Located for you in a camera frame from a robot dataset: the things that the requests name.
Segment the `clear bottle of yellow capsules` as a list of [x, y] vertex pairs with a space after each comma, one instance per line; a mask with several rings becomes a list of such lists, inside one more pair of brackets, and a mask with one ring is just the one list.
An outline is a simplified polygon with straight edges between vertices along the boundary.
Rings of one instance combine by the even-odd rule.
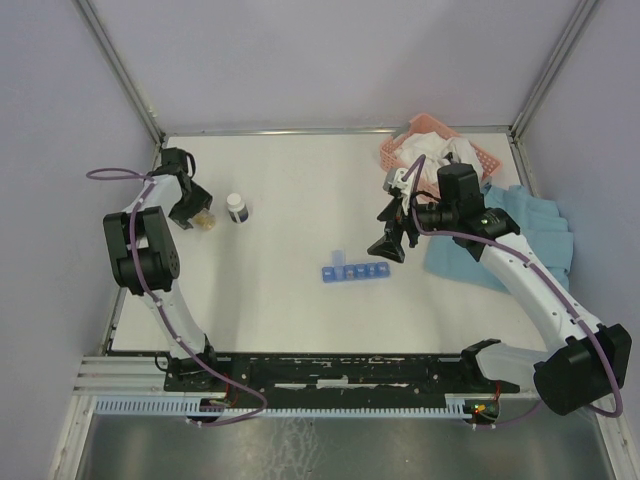
[[208, 211], [199, 212], [192, 218], [192, 220], [194, 225], [203, 231], [212, 230], [216, 223], [215, 216]]

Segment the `blue weekly pill organizer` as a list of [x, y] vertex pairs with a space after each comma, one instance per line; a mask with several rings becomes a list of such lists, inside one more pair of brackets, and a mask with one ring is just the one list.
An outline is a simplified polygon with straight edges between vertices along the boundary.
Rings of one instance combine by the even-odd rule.
[[331, 264], [321, 268], [321, 280], [325, 284], [385, 279], [391, 276], [386, 261], [348, 263], [344, 250], [331, 252]]

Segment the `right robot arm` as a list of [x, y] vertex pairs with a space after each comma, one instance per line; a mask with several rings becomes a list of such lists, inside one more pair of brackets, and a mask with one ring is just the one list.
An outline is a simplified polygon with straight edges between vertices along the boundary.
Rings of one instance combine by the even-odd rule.
[[519, 225], [504, 210], [485, 204], [476, 171], [455, 163], [437, 172], [439, 194], [419, 202], [424, 160], [391, 169], [384, 181], [390, 203], [378, 215], [384, 233], [368, 249], [372, 256], [402, 263], [407, 239], [447, 236], [490, 271], [519, 303], [542, 338], [542, 351], [487, 340], [468, 349], [458, 368], [467, 389], [481, 391], [494, 380], [536, 390], [541, 401], [564, 416], [580, 408], [618, 418], [632, 339], [620, 324], [604, 325], [542, 264]]

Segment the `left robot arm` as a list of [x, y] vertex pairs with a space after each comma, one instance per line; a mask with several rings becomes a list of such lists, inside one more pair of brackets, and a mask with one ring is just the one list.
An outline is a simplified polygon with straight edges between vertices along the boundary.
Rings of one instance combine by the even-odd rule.
[[163, 149], [160, 164], [146, 174], [115, 170], [116, 180], [140, 179], [142, 190], [124, 210], [103, 219], [116, 283], [142, 299], [168, 342], [164, 389], [205, 392], [220, 381], [221, 366], [207, 335], [196, 324], [181, 293], [180, 259], [169, 223], [183, 230], [209, 230], [213, 196], [195, 180], [194, 156]]

